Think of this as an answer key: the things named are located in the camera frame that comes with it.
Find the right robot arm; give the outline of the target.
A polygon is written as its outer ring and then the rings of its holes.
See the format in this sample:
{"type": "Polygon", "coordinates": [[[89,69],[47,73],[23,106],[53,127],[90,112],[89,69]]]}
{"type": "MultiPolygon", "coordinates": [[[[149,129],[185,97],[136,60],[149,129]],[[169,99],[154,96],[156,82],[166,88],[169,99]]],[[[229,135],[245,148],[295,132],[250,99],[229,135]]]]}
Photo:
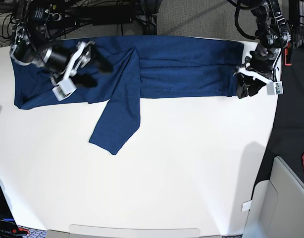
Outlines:
{"type": "Polygon", "coordinates": [[[138,6],[21,0],[10,50],[15,102],[34,107],[38,96],[52,93],[62,101],[75,92],[91,102],[129,93],[149,99],[235,96],[240,42],[157,35],[59,39],[67,27],[132,23],[138,6]]]}

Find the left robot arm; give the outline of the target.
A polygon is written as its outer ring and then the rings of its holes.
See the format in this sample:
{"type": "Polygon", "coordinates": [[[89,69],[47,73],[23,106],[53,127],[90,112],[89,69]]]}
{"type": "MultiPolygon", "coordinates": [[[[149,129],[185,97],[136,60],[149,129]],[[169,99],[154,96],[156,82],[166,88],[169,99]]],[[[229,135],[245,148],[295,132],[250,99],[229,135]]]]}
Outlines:
{"type": "Polygon", "coordinates": [[[236,8],[234,23],[238,32],[246,39],[259,40],[255,50],[250,51],[235,71],[238,98],[252,97],[264,86],[269,95],[282,94],[282,60],[286,58],[291,33],[278,1],[230,0],[229,3],[236,8]],[[257,30],[253,36],[239,25],[241,10],[250,11],[255,17],[257,30]]]}

